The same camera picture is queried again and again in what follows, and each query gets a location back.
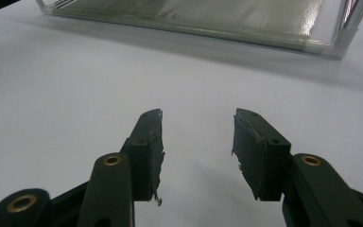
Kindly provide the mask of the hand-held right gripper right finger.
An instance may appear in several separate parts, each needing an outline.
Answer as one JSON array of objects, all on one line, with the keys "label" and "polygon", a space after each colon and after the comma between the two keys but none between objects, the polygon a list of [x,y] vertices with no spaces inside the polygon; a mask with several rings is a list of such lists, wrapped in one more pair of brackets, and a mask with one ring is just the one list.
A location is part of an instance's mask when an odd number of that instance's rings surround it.
[{"label": "hand-held right gripper right finger", "polygon": [[291,143],[259,113],[236,109],[233,153],[257,200],[281,199],[282,170],[290,156],[290,149]]}]

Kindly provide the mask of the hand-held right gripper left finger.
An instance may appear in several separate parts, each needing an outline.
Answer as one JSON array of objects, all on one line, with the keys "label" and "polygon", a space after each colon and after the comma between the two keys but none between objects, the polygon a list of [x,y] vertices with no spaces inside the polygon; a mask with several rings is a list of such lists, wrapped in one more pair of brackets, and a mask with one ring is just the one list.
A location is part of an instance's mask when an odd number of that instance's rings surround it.
[{"label": "hand-held right gripper left finger", "polygon": [[159,200],[158,188],[164,161],[162,121],[161,109],[142,113],[121,149],[130,159],[134,201]]}]

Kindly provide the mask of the two-tier metal shoe rack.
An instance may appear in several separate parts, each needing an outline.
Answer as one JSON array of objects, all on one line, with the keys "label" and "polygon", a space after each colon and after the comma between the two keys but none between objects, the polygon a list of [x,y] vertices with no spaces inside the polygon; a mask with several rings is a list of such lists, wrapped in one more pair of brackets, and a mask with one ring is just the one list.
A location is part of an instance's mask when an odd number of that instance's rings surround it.
[{"label": "two-tier metal shoe rack", "polygon": [[42,13],[257,44],[341,60],[363,0],[35,0]]}]

